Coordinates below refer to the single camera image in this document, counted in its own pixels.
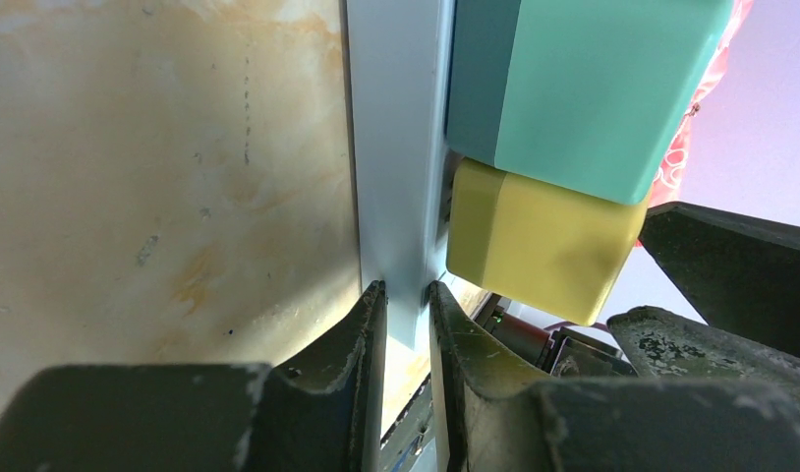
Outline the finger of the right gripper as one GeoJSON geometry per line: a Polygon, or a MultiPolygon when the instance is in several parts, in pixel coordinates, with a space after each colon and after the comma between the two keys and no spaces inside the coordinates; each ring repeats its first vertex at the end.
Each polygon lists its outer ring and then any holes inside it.
{"type": "Polygon", "coordinates": [[[800,411],[800,359],[668,310],[636,307],[606,321],[642,377],[738,379],[780,387],[800,411]]]}
{"type": "Polygon", "coordinates": [[[672,202],[639,240],[708,325],[800,358],[799,226],[672,202]]]}

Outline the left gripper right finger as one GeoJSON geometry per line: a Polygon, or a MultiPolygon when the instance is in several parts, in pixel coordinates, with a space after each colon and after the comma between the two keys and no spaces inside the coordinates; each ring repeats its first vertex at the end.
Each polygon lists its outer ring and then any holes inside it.
{"type": "Polygon", "coordinates": [[[769,383],[555,378],[429,286],[441,471],[800,471],[800,413],[769,383]]]}

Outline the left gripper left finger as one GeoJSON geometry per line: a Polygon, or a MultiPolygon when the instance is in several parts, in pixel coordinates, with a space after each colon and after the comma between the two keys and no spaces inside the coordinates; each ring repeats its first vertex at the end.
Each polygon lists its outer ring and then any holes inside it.
{"type": "Polygon", "coordinates": [[[43,370],[0,415],[0,471],[372,471],[386,311],[375,281],[278,366],[43,370]]]}

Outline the yellow charger plug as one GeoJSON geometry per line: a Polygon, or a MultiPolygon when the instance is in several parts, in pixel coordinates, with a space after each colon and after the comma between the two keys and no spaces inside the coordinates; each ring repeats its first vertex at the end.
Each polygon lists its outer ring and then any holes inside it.
{"type": "Polygon", "coordinates": [[[621,205],[470,158],[455,171],[446,267],[576,325],[596,322],[649,202],[621,205]]]}

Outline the light blue power strip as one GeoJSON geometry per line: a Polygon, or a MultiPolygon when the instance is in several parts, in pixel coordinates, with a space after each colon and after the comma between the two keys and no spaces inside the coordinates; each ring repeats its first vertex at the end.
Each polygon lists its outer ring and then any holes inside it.
{"type": "Polygon", "coordinates": [[[351,111],[364,283],[382,280],[388,334],[428,351],[426,289],[444,272],[438,236],[454,4],[347,4],[351,111]]]}

